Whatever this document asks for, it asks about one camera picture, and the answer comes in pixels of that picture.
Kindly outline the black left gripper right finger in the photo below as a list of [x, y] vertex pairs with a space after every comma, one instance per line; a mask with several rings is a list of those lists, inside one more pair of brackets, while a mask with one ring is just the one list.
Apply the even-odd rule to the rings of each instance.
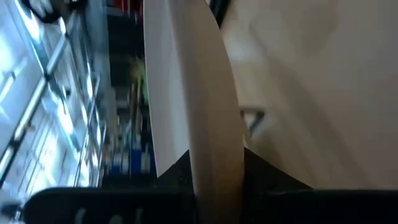
[[398, 224], [398, 190], [313, 189], [244, 150], [242, 224]]

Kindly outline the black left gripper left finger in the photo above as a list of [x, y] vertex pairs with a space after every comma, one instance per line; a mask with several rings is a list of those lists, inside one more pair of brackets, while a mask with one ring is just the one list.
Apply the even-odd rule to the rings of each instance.
[[190, 155], [156, 179], [111, 179], [103, 187], [57, 187], [34, 194], [25, 224], [197, 224]]

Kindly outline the white plate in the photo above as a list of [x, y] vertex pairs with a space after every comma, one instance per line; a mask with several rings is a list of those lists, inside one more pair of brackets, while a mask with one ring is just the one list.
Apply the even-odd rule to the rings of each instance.
[[223, 38], [205, 0], [144, 0], [144, 48], [156, 172], [188, 153], [202, 224], [238, 224], [244, 146]]

